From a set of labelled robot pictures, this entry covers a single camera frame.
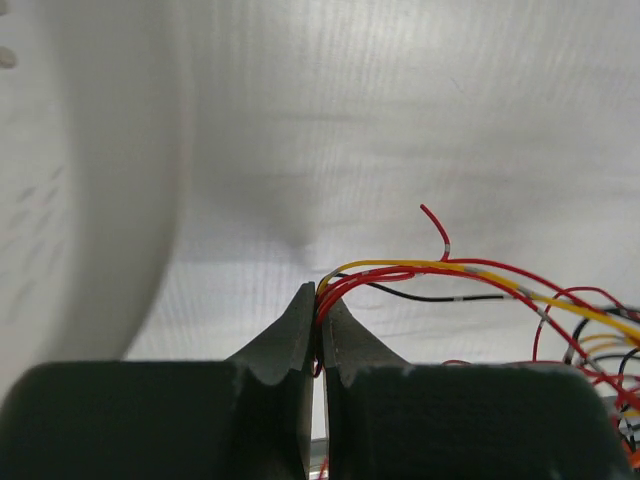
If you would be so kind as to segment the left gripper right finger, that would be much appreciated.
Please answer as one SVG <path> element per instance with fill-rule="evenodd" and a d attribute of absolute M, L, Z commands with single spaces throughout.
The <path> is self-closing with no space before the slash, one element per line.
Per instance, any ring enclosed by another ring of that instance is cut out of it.
<path fill-rule="evenodd" d="M 585 376 L 550 364 L 412 364 L 343 302 L 322 324 L 333 479 L 626 479 Z"/>

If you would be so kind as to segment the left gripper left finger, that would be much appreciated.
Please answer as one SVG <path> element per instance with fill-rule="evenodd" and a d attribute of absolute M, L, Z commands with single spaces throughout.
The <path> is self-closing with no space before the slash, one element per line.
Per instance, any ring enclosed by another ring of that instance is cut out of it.
<path fill-rule="evenodd" d="M 5 479 L 304 479 L 315 287 L 223 361 L 38 365 L 1 407 Z"/>

